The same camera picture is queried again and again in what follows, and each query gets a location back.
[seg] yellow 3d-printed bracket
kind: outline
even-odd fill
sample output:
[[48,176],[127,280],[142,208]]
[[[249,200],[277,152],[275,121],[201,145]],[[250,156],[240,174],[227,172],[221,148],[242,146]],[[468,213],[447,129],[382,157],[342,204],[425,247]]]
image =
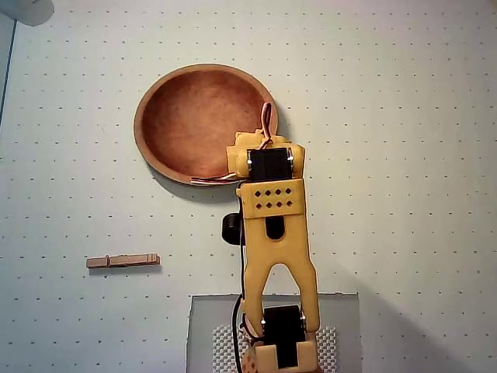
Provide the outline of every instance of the yellow 3d-printed bracket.
[[[250,177],[250,149],[263,141],[260,130],[253,134],[237,133],[235,145],[228,147],[228,168],[240,178]],[[290,149],[292,178],[267,182],[246,182],[237,189],[242,201],[245,229],[246,265],[245,297],[242,311],[258,336],[263,335],[262,293],[275,264],[288,267],[300,289],[301,308],[305,317],[306,340],[297,343],[298,366],[279,369],[274,345],[256,346],[260,373],[294,373],[317,367],[315,332],[319,328],[316,272],[309,257],[304,191],[304,148],[286,138],[274,136],[266,148]],[[282,216],[284,233],[278,239],[266,234],[266,218]]]

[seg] gray base plate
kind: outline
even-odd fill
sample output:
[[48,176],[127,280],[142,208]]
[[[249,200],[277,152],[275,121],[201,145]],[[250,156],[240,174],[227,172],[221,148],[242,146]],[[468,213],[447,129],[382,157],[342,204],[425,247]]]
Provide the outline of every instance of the gray base plate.
[[[232,373],[235,360],[231,340],[231,312],[237,295],[195,296],[189,318],[187,373]],[[295,295],[267,295],[265,306],[298,304]],[[321,329],[317,333],[319,365],[325,373],[359,373],[359,299],[357,295],[319,295]],[[248,344],[239,334],[239,348]]]

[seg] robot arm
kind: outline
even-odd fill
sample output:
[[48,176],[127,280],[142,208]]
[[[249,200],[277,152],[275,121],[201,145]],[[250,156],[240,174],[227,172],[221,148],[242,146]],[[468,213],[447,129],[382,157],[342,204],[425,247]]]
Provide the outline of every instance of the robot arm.
[[[238,234],[238,241],[228,241],[245,240],[241,304],[246,327],[255,337],[258,372],[309,372],[318,366],[315,332],[319,328],[319,308],[316,273],[308,248],[304,149],[281,136],[271,137],[266,110],[267,104],[262,110],[263,129],[253,134],[237,133],[235,145],[227,149],[230,173],[246,181],[236,190],[241,211],[235,219],[231,214],[231,221],[240,224],[224,222],[223,237]],[[262,306],[267,277],[279,263],[288,267],[300,289],[300,308]]]

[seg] wooden bowl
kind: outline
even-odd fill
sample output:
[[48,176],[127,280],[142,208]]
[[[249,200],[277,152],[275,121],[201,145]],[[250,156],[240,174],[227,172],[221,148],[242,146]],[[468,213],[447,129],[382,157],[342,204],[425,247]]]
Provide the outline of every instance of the wooden bowl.
[[269,129],[276,134],[276,105],[253,76],[221,64],[195,64],[160,78],[144,95],[134,117],[134,138],[145,160],[181,183],[192,176],[228,173],[226,147],[235,133],[261,128],[264,102],[272,105]]

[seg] white dotted surface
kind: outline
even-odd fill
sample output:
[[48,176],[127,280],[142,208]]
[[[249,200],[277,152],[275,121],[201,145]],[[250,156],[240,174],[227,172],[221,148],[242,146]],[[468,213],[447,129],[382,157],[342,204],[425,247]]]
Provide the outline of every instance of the white dotted surface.
[[18,25],[2,118],[0,371],[183,371],[190,296],[239,291],[233,188],[155,179],[133,138],[148,87],[201,62],[258,78],[307,148],[319,289],[360,293],[363,370],[497,371],[495,1],[55,9]]

